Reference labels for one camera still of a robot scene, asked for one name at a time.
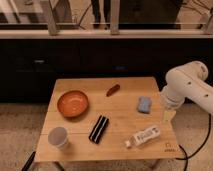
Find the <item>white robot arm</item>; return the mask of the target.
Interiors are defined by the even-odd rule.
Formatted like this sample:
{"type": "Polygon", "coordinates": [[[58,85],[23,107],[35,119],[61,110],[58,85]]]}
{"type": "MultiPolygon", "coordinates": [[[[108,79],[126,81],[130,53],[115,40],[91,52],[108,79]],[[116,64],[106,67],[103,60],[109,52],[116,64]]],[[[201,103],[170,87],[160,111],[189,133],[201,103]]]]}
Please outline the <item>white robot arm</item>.
{"type": "Polygon", "coordinates": [[[188,98],[213,116],[213,87],[205,82],[208,74],[207,66],[201,61],[170,69],[165,75],[166,85],[161,90],[165,109],[177,110],[188,98]]]}

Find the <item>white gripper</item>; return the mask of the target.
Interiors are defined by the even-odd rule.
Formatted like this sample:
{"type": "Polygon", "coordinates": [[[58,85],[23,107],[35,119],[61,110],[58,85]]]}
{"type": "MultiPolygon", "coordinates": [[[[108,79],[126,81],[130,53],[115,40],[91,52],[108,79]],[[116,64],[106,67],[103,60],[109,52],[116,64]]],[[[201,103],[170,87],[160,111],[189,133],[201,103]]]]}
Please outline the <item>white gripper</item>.
{"type": "Polygon", "coordinates": [[[168,85],[163,87],[160,95],[165,108],[170,109],[164,111],[163,121],[170,122],[176,115],[175,110],[184,103],[184,97],[168,85]]]}

